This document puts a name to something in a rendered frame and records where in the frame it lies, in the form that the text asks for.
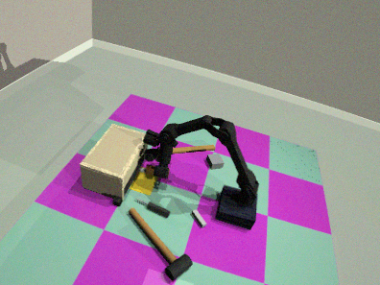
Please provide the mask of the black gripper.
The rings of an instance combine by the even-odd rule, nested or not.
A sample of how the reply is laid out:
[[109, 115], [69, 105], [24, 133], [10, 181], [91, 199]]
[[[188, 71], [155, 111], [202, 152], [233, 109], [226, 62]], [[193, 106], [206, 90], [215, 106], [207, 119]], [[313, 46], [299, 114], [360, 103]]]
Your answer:
[[154, 168], [154, 177], [167, 178], [169, 172], [168, 164], [170, 164], [172, 153], [173, 150], [169, 154], [163, 154], [161, 151], [158, 152], [159, 160], [157, 162], [159, 162], [159, 165]]

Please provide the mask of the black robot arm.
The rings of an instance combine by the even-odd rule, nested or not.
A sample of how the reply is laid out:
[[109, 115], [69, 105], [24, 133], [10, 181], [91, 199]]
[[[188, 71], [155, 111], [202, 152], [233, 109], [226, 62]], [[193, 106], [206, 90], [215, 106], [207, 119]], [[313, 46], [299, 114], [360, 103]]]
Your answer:
[[[219, 126], [216, 129], [214, 126]], [[212, 136], [217, 137], [220, 142], [227, 147], [228, 152], [233, 160], [233, 163], [238, 171], [236, 182], [241, 188], [239, 194], [239, 203], [253, 207], [254, 201], [257, 198], [259, 182], [256, 179], [253, 171], [250, 171], [246, 165], [244, 156], [237, 142], [236, 129], [232, 122], [226, 121], [222, 118], [215, 118], [209, 115], [204, 115], [201, 118], [194, 119], [181, 124], [168, 124], [160, 132], [147, 130], [143, 138], [143, 143], [157, 146], [157, 149], [145, 150], [145, 160], [148, 162], [158, 161], [158, 152], [169, 154], [178, 144], [176, 138], [180, 135], [205, 129]], [[160, 146], [158, 147], [158, 145]]]

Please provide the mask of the brown cylinder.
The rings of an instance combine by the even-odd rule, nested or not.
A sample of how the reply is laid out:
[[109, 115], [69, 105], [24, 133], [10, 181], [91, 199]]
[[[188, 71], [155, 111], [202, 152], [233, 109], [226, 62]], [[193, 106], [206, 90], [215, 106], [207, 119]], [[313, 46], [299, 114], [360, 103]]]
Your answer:
[[146, 169], [139, 168], [139, 172], [153, 176], [154, 175], [154, 168], [155, 168], [155, 166], [147, 165]]

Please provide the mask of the beige low cabinet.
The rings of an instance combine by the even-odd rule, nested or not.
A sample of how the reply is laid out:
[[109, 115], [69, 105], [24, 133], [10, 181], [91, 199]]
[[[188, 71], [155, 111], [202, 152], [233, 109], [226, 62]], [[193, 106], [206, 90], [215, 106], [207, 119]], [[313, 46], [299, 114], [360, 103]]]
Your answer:
[[139, 172], [148, 148], [145, 134], [112, 124], [81, 162], [83, 188], [114, 198], [117, 206], [129, 187], [151, 195], [157, 177]]

